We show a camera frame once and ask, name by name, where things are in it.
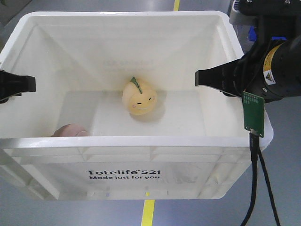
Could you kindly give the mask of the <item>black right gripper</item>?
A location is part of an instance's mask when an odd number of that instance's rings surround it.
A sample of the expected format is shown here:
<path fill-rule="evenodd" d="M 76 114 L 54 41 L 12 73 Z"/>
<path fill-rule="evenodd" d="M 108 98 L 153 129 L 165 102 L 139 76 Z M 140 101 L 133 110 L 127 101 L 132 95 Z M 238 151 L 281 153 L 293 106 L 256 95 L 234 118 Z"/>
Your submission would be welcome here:
<path fill-rule="evenodd" d="M 301 95 L 301 37 L 270 41 L 264 49 L 251 51 L 213 68 L 195 72 L 195 86 L 206 86 L 229 97 L 246 91 L 266 103 Z"/>

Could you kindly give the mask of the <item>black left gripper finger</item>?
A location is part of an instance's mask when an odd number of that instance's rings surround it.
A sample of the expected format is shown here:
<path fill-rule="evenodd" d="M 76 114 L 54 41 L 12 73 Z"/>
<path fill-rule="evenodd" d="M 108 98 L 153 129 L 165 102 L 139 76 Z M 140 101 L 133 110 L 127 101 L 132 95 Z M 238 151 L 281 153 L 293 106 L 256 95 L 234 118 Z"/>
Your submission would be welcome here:
<path fill-rule="evenodd" d="M 0 103 L 6 103 L 10 97 L 21 96 L 24 92 L 36 91 L 36 79 L 27 75 L 16 75 L 0 71 Z"/>

